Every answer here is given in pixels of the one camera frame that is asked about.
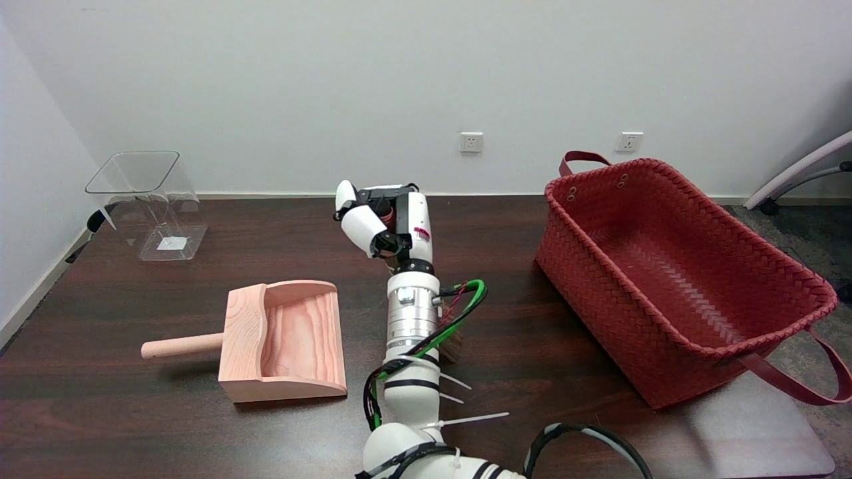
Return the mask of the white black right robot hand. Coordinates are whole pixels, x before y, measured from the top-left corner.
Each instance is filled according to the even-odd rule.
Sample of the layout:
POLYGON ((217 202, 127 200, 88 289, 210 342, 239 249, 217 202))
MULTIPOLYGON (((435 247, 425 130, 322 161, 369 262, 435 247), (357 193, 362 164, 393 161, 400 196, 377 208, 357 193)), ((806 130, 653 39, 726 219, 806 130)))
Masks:
POLYGON ((390 275, 435 272, 428 200, 414 183, 356 188, 342 181, 335 213, 345 236, 390 275))

